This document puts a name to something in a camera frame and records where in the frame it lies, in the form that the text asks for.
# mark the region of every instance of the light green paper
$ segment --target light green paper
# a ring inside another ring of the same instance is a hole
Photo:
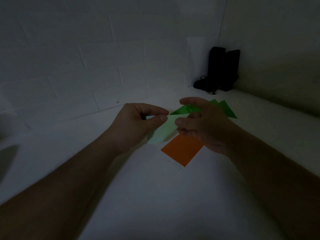
[[[177,118],[186,118],[188,115],[189,114],[167,115],[168,120],[158,129],[147,135],[148,144],[157,144],[164,142],[178,128],[178,126],[175,125],[174,121]]]

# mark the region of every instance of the orange square paper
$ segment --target orange square paper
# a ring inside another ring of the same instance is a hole
[[[203,143],[198,139],[179,134],[165,145],[161,151],[182,166],[186,167],[202,147]]]

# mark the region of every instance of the white table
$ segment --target white table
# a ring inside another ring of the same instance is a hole
[[[226,100],[238,117],[234,120],[238,125],[320,175],[318,118],[236,90],[208,95],[186,88],[143,102],[173,112],[181,106],[179,99],[186,96]],[[0,204],[94,140],[120,109],[2,141],[0,149],[17,145],[12,148],[18,150],[0,182]],[[80,240],[283,239],[277,224],[228,158],[204,147],[183,168],[160,151],[166,143],[145,144],[116,159],[106,175],[104,186],[108,187],[89,215]]]

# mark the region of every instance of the black bag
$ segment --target black bag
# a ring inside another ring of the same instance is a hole
[[[218,89],[231,90],[233,83],[239,78],[239,59],[239,49],[226,52],[225,48],[213,47],[209,53],[208,75],[200,77],[193,87],[213,94]]]

